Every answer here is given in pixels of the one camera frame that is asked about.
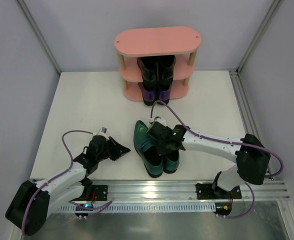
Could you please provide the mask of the black patent loafer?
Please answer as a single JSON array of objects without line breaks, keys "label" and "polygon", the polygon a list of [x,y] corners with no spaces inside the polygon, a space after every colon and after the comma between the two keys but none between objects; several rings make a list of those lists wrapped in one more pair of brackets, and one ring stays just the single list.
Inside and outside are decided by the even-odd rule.
[{"label": "black patent loafer", "polygon": [[168,90],[174,80],[175,63],[174,55],[163,55],[157,59],[158,85],[163,91]]},{"label": "black patent loafer", "polygon": [[137,65],[140,69],[144,86],[154,88],[158,83],[157,58],[155,56],[138,57]]}]

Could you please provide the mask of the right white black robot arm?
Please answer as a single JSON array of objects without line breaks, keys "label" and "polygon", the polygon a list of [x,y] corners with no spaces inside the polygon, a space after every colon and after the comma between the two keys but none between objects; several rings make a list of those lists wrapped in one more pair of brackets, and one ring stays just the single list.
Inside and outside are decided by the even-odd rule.
[{"label": "right white black robot arm", "polygon": [[228,198],[243,183],[264,183],[271,155],[252,134],[240,139],[207,136],[184,125],[169,128],[158,121],[151,124],[147,134],[155,141],[160,155],[177,150],[197,151],[233,162],[234,166],[218,172],[213,180],[211,190],[218,199]]}]

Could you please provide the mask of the green metallic loafer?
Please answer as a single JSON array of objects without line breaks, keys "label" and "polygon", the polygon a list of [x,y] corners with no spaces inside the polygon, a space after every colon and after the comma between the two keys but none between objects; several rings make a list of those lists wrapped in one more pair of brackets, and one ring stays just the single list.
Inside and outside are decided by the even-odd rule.
[{"label": "green metallic loafer", "polygon": [[172,151],[162,156],[164,162],[163,171],[166,174],[173,174],[180,165],[180,154],[178,150]]},{"label": "green metallic loafer", "polygon": [[151,178],[158,178],[163,174],[163,157],[157,152],[153,139],[147,133],[148,127],[141,120],[135,123],[133,144],[135,151],[142,159],[144,167]]}]

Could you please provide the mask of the purple metallic loafer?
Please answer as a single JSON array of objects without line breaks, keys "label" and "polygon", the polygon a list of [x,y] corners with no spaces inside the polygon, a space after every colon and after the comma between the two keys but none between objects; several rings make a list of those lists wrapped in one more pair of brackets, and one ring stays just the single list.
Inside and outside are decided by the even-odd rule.
[{"label": "purple metallic loafer", "polygon": [[141,90],[143,103],[146,106],[152,106],[154,102],[157,100],[157,88],[155,86],[145,86],[142,82],[140,82],[138,86]]},{"label": "purple metallic loafer", "polygon": [[157,99],[168,104],[170,101],[171,85],[159,85],[157,88]]}]

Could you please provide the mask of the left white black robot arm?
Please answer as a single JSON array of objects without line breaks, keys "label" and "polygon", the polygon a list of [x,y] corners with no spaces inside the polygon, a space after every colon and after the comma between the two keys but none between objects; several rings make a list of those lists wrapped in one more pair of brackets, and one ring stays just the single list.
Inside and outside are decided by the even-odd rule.
[{"label": "left white black robot arm", "polygon": [[93,182],[88,177],[98,169],[100,162],[116,161],[130,151],[110,136],[93,136],[67,170],[49,179],[23,182],[5,218],[27,236],[34,235],[56,209],[73,200],[91,198]]}]

